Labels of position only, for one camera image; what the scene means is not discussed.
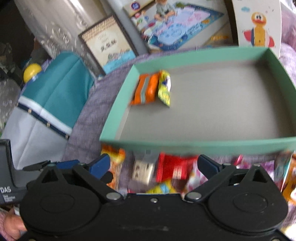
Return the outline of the person's left hand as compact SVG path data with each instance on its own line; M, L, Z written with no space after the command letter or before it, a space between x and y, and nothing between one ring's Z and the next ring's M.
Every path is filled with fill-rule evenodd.
M14 210L5 212L1 210L1 237L4 240L18 240L27 229L20 216Z

